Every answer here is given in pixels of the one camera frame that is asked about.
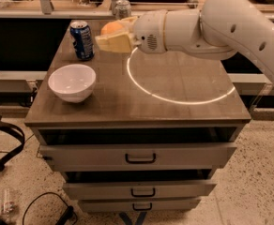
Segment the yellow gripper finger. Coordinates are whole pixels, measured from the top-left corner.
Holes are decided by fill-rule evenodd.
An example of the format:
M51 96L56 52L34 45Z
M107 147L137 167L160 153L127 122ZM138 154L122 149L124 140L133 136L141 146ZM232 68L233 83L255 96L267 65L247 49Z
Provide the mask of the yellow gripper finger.
M124 26L130 27L130 26L133 26L137 20L138 20L137 16L131 16L131 17L123 18L119 22L123 24Z
M134 35L128 31L121 31L96 36L96 42L105 52L130 53L134 48Z

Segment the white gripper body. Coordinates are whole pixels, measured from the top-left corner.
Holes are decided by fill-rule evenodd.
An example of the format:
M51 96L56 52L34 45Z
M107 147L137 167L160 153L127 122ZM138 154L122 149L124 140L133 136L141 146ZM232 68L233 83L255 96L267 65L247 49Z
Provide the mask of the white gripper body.
M138 48L144 53L165 53L164 23L167 11L148 11L133 25Z

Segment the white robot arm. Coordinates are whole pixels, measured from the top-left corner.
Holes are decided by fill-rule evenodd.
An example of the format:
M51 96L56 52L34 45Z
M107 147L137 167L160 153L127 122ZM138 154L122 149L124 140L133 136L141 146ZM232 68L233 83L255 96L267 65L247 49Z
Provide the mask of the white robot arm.
M96 42L113 53L139 48L213 60L241 53L274 84L274 23L249 0L206 0L200 9L147 11L105 24Z

